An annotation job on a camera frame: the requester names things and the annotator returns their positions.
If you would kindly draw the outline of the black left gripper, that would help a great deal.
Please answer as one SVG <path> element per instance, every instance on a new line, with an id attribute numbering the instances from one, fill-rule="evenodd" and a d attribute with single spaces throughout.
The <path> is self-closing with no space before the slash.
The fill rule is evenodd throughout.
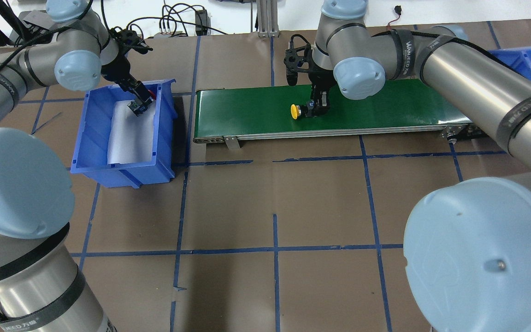
<path id="1" fill-rule="evenodd" d="M 114 59 L 107 64 L 107 81 L 118 84 L 124 92 L 146 93 L 146 86 L 131 75 L 131 64 L 128 59 Z"/>

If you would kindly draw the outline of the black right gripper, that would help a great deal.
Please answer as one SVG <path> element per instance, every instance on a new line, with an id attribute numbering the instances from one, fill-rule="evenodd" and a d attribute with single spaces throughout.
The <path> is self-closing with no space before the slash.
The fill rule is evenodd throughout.
<path id="1" fill-rule="evenodd" d="M 307 103 L 307 117 L 326 115 L 330 109 L 329 92 L 336 85 L 333 74 L 309 74 L 311 82 L 310 101 Z"/>

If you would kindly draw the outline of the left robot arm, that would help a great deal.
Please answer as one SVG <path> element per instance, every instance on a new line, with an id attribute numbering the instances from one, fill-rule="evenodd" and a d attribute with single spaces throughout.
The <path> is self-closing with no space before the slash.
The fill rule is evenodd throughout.
<path id="1" fill-rule="evenodd" d="M 0 54 L 0 122 L 32 89 L 94 89 L 105 78 L 133 95 L 135 115 L 155 96 L 130 74 L 129 49 L 90 0 L 49 0 L 53 29 Z M 57 154 L 36 136 L 0 127 L 0 328 L 114 332 L 65 246 L 75 197 Z"/>

